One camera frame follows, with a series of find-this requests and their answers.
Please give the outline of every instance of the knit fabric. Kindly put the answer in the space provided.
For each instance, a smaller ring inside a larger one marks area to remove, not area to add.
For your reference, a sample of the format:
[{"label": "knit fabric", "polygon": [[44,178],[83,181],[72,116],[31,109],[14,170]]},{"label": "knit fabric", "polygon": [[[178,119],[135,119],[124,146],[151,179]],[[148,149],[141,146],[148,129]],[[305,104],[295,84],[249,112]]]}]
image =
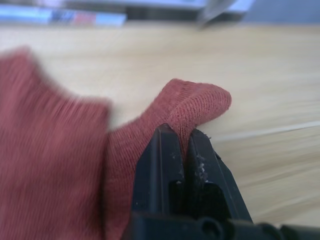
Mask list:
[{"label": "knit fabric", "polygon": [[0,239],[101,240],[108,107],[61,96],[28,51],[0,57]]},{"label": "knit fabric", "polygon": [[191,131],[223,114],[230,104],[230,94],[218,86],[173,79],[139,118],[110,132],[104,184],[106,239],[119,240],[128,223],[136,164],[156,127],[168,123],[185,154]]},{"label": "knit fabric", "polygon": [[136,120],[106,136],[108,105],[62,94],[26,50],[0,57],[0,240],[119,240],[136,163],[168,123],[182,153],[230,94],[171,80]]}]

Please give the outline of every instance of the light wood grain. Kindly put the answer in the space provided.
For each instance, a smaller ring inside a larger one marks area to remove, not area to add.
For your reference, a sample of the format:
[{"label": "light wood grain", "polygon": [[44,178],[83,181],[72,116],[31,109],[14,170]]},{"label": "light wood grain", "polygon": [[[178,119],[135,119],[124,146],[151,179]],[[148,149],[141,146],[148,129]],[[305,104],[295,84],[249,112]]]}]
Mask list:
[{"label": "light wood grain", "polygon": [[0,50],[20,45],[74,93],[110,98],[112,129],[172,78],[230,91],[230,110],[199,129],[253,220],[320,227],[320,27],[0,27]]}]

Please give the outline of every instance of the blurred object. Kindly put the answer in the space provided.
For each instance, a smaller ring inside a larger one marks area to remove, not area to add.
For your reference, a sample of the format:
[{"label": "blurred object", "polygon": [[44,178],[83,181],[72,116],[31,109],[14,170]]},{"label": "blurred object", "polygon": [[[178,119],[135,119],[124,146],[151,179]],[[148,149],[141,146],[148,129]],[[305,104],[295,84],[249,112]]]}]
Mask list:
[{"label": "blurred object", "polygon": [[126,19],[123,13],[0,4],[0,23],[122,26]]},{"label": "blurred object", "polygon": [[236,0],[226,10],[228,13],[245,14],[256,0]]},{"label": "blurred object", "polygon": [[2,0],[2,2],[99,12],[120,8],[123,13],[128,13],[135,20],[188,20],[197,21],[202,25],[227,11],[235,0]]},{"label": "blurred object", "polygon": [[247,23],[318,24],[319,0],[256,0],[244,17]]}]

